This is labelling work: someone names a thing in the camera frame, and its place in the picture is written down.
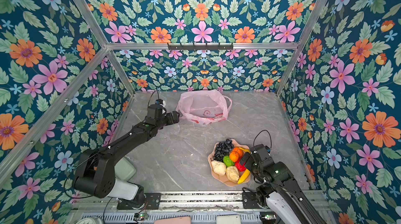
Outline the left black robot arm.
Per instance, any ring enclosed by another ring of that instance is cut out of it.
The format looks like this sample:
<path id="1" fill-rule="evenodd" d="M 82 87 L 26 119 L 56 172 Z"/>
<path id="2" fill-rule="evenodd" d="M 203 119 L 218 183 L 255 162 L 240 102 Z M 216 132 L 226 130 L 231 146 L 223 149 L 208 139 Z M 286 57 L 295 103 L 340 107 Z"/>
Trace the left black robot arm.
<path id="1" fill-rule="evenodd" d="M 113 197 L 133 201 L 143 195 L 140 185 L 119 180 L 115 166 L 128 153 L 146 143 L 166 126 L 179 123 L 176 111 L 166 112 L 161 104 L 148 106 L 145 119 L 108 146 L 88 149 L 80 155 L 72 183 L 74 189 L 99 199 Z"/>

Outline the pale round fake fruit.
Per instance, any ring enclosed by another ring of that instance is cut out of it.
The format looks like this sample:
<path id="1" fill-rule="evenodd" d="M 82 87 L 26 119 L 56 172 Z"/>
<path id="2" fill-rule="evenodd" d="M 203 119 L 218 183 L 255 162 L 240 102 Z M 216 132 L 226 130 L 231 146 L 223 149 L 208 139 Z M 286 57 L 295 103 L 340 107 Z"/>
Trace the pale round fake fruit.
<path id="1" fill-rule="evenodd" d="M 221 162 L 221 161 L 217 161 L 217 160 L 213 160 L 211 161 L 211 166 L 213 169 L 213 172 L 219 176 L 224 176 L 226 174 L 226 165 Z"/>

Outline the dark purple fake grapes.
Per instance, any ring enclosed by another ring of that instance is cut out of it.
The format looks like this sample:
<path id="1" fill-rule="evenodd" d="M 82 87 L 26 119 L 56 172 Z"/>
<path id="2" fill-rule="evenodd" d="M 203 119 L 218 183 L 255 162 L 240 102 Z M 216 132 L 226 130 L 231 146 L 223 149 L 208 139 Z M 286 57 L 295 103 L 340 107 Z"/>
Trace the dark purple fake grapes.
<path id="1" fill-rule="evenodd" d="M 229 156 L 233 148 L 234 144 L 232 143 L 232 139 L 226 139 L 223 142 L 219 142 L 214 149 L 214 160 L 223 162 L 224 157 Z"/>

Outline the green fake custard apple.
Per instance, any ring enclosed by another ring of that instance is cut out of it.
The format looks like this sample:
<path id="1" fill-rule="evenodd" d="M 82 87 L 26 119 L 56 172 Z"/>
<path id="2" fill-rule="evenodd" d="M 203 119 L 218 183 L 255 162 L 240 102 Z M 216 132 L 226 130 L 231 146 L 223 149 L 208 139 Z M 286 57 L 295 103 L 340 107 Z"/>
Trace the green fake custard apple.
<path id="1" fill-rule="evenodd" d="M 231 167 L 235 165 L 235 162 L 232 161 L 229 156 L 223 157 L 223 163 L 225 164 L 226 167 Z"/>

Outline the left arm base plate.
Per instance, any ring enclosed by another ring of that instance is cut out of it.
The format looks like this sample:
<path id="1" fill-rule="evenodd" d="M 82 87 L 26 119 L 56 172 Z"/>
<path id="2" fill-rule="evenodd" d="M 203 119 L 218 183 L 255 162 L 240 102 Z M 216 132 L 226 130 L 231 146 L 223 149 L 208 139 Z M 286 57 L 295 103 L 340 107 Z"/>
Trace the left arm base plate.
<path id="1" fill-rule="evenodd" d="M 161 196 L 161 193 L 140 193 L 133 200 L 119 200 L 117 210 L 157 210 Z"/>

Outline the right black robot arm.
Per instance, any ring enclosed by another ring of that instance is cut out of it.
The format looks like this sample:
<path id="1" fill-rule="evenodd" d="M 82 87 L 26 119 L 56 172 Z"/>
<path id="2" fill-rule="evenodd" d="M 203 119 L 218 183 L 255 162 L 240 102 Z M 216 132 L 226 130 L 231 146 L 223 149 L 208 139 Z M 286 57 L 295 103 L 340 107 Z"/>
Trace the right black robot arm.
<path id="1" fill-rule="evenodd" d="M 285 224 L 324 224 L 325 220 L 310 203 L 289 168 L 275 162 L 270 148 L 262 144 L 251 147 L 240 164 L 252 174 L 259 185 L 256 201 L 268 207 Z"/>

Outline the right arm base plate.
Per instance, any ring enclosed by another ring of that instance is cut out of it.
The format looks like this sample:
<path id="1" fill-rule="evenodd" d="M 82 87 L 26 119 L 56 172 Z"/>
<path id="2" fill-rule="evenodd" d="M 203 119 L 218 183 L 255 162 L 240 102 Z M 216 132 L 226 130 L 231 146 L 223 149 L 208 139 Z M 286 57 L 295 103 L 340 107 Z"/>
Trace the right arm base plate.
<path id="1" fill-rule="evenodd" d="M 258 202 L 256 194 L 245 188 L 242 189 L 242 204 L 244 209 L 263 209 L 265 206 Z"/>

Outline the pink plastic bag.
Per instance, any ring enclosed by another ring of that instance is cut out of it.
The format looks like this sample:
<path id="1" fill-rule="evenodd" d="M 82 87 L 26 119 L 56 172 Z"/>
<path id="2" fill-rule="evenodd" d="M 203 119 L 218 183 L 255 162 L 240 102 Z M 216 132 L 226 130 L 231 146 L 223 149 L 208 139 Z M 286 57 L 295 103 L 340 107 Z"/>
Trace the pink plastic bag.
<path id="1" fill-rule="evenodd" d="M 228 118 L 232 100 L 218 90 L 189 91 L 181 94 L 176 111 L 183 119 L 208 125 Z"/>

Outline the orange fake fruit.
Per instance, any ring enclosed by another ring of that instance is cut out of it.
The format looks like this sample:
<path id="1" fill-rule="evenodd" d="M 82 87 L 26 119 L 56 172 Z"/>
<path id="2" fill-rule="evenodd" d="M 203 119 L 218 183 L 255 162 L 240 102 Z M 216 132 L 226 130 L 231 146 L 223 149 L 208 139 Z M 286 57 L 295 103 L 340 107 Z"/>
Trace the orange fake fruit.
<path id="1" fill-rule="evenodd" d="M 232 152 L 236 152 L 240 158 L 244 154 L 244 151 L 240 147 L 235 147 Z"/>
<path id="2" fill-rule="evenodd" d="M 236 151 L 232 151 L 231 153 L 230 153 L 230 155 L 229 155 L 229 158 L 230 158 L 230 160 L 232 161 L 232 162 L 237 162 L 240 158 L 241 158 L 241 155 L 238 153 L 238 152 L 236 152 Z"/>

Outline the beige fake potato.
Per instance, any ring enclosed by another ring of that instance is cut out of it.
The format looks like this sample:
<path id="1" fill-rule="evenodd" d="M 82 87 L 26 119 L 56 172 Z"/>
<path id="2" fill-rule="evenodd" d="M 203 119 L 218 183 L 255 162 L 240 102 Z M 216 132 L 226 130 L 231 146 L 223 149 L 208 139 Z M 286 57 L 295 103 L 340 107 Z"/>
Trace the beige fake potato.
<path id="1" fill-rule="evenodd" d="M 226 168 L 226 177 L 233 183 L 238 183 L 240 179 L 239 170 L 235 166 L 229 166 Z"/>

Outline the yellow fake banana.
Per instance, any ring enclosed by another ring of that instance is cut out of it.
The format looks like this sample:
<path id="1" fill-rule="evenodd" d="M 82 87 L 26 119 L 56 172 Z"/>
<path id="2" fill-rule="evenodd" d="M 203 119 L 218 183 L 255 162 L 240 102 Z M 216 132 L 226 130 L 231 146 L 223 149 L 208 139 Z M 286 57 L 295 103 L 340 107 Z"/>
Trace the yellow fake banana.
<path id="1" fill-rule="evenodd" d="M 249 153 L 250 154 L 250 151 L 248 149 L 243 149 L 243 148 L 240 148 L 240 149 L 242 151 L 244 151 L 245 153 Z M 242 184 L 248 178 L 249 175 L 250 175 L 250 171 L 248 169 L 245 169 L 244 173 L 239 178 L 237 184 Z"/>

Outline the red fake fruit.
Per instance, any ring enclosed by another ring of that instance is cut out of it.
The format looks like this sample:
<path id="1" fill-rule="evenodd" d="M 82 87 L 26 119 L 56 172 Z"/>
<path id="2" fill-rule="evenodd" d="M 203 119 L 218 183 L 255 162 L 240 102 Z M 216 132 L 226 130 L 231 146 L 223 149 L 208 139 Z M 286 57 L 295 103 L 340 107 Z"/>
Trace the red fake fruit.
<path id="1" fill-rule="evenodd" d="M 235 162 L 235 167 L 238 169 L 239 172 L 246 171 L 246 167 L 240 163 L 240 160 Z"/>

